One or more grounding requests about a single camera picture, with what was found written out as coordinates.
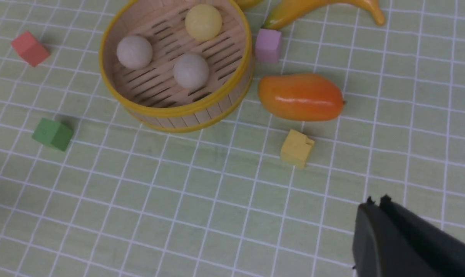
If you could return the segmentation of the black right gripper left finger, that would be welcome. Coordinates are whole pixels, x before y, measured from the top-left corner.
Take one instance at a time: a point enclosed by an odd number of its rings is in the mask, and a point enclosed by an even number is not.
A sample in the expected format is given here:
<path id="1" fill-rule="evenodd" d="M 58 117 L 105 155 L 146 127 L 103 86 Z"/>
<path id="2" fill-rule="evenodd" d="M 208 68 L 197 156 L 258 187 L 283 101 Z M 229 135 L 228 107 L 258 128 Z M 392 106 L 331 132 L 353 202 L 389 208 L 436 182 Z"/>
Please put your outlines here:
<path id="1" fill-rule="evenodd" d="M 358 277 L 441 277 L 368 197 L 357 209 L 352 244 Z"/>

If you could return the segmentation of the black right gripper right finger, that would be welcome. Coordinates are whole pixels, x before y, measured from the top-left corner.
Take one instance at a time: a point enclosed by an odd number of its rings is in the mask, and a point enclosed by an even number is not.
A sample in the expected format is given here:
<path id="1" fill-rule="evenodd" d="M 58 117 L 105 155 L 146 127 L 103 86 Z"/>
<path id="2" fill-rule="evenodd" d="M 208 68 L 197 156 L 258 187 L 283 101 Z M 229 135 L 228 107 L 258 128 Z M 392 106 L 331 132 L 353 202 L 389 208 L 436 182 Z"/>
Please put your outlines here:
<path id="1" fill-rule="evenodd" d="M 388 195 L 380 199 L 379 208 L 439 277 L 465 277 L 465 243 L 394 203 Z"/>

